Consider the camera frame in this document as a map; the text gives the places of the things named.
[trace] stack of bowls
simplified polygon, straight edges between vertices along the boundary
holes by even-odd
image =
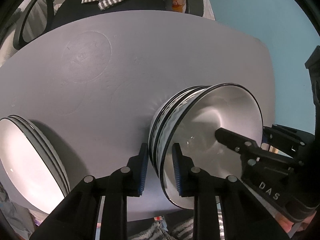
[[[172,145],[212,176],[241,177],[240,155],[220,144],[215,131],[223,127],[261,145],[262,115],[254,96],[233,83],[197,86],[170,98],[156,112],[149,132],[149,155],[166,197],[193,209],[193,197],[180,197],[172,163]]]
[[[33,206],[51,211],[70,192],[65,168],[49,140],[30,121],[0,119],[0,159],[12,184]]]

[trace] black chair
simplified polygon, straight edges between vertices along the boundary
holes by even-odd
[[[56,15],[53,11],[53,0],[46,0],[47,3],[47,24],[42,34],[47,33],[50,30],[58,28],[62,25],[87,18],[90,16],[118,12],[129,10],[163,10],[172,11],[173,0],[124,0],[117,3],[103,11],[98,7],[98,2],[81,3],[82,0],[65,0]],[[15,49],[21,49],[29,42],[23,39],[22,33],[26,24],[29,13],[37,0],[32,0],[25,11],[17,21],[17,27],[13,37],[13,47]],[[197,16],[203,16],[203,0],[186,0],[187,14],[193,14]]]

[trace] gray table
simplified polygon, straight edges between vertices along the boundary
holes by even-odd
[[[193,15],[125,11],[55,29],[0,68],[0,117],[33,120],[51,141],[74,187],[110,175],[146,142],[152,116],[180,90],[235,82],[274,121],[268,49],[258,39]],[[13,186],[13,201],[23,203]],[[151,164],[145,191],[128,199],[128,220],[176,210]]]

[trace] screw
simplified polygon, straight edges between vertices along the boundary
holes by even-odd
[[[85,176],[83,180],[84,180],[85,183],[89,183],[89,182],[93,181],[93,177],[90,176],[90,175],[89,176]]]
[[[247,162],[250,166],[254,166],[257,162],[254,159],[250,159]]]
[[[237,179],[236,176],[230,175],[230,176],[228,176],[228,180],[229,180],[230,182],[236,182],[238,179]]]
[[[192,168],[191,168],[191,171],[192,171],[193,173],[199,173],[199,172],[201,171],[201,169],[200,169],[199,167],[192,167]]]
[[[127,166],[125,166],[125,167],[122,167],[122,168],[120,169],[120,171],[121,171],[122,173],[128,173],[128,172],[130,171],[130,168],[127,167]]]

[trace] blue wall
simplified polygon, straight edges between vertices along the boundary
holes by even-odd
[[[217,21],[252,35],[270,51],[278,124],[314,133],[315,107],[304,63],[320,37],[294,0],[210,0]]]

